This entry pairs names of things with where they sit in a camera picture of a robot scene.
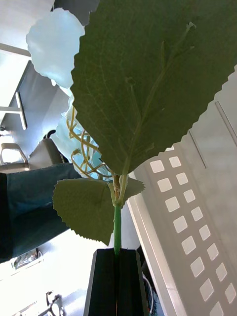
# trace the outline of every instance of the perforated panel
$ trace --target perforated panel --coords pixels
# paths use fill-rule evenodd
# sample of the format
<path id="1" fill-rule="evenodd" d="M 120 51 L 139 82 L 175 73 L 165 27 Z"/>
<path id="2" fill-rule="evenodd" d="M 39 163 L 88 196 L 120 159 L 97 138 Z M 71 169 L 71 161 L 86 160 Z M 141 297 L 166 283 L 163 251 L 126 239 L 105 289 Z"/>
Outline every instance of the perforated panel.
<path id="1" fill-rule="evenodd" d="M 237 315 L 235 275 L 180 144 L 134 174 L 187 315 Z"/>

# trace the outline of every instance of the large leaf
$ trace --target large leaf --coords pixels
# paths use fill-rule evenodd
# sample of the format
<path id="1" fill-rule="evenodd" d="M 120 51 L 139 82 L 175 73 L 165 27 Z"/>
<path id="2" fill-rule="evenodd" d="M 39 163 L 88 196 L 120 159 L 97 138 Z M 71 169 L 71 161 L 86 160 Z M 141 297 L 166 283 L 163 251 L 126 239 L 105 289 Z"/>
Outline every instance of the large leaf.
<path id="1" fill-rule="evenodd" d="M 236 34 L 237 1 L 101 0 L 72 91 L 77 119 L 115 173 L 181 140 L 234 71 Z"/>
<path id="2" fill-rule="evenodd" d="M 142 182 L 129 178 L 125 199 L 143 189 Z M 87 178 L 59 181 L 54 190 L 53 207 L 63 222 L 80 236 L 109 244 L 114 228 L 114 207 L 107 182 Z"/>

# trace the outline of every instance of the plant stem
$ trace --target plant stem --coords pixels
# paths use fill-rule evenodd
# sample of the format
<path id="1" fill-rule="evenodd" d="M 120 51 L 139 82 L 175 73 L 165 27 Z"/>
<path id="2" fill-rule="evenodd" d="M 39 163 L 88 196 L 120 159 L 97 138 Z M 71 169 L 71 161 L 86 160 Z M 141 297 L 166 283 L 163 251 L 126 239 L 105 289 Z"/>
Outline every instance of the plant stem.
<path id="1" fill-rule="evenodd" d="M 115 220 L 114 220 L 114 250 L 115 256 L 119 255 L 121 248 L 121 207 L 115 206 Z"/>

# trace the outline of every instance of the gray chair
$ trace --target gray chair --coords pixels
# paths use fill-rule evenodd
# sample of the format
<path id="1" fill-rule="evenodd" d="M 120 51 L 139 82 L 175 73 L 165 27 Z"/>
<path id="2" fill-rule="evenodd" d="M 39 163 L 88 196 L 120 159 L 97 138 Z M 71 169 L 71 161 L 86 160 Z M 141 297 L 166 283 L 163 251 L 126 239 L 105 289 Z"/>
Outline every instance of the gray chair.
<path id="1" fill-rule="evenodd" d="M 5 149 L 17 150 L 23 162 L 4 163 L 2 153 Z M 35 150 L 30 154 L 29 159 L 21 150 L 18 144 L 2 143 L 0 151 L 0 172 L 12 173 L 26 170 L 46 168 L 54 164 L 62 163 L 63 156 L 51 139 L 43 139 L 39 142 Z"/>

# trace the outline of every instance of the wire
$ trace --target wire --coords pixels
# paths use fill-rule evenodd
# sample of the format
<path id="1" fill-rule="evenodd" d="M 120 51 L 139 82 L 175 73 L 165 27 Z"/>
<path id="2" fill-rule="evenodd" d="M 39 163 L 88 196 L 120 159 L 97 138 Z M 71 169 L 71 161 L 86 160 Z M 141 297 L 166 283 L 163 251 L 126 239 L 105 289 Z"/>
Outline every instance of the wire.
<path id="1" fill-rule="evenodd" d="M 146 276 L 144 275 L 144 273 L 142 273 L 143 279 L 147 282 L 150 293 L 151 293 L 151 297 L 152 297 L 152 303 L 151 303 L 151 308 L 149 310 L 149 313 L 152 314 L 153 313 L 153 306 L 154 306 L 154 298 L 153 298 L 153 291 L 152 291 L 152 286 L 150 284 L 150 282 L 148 281 L 148 279 L 146 278 Z"/>

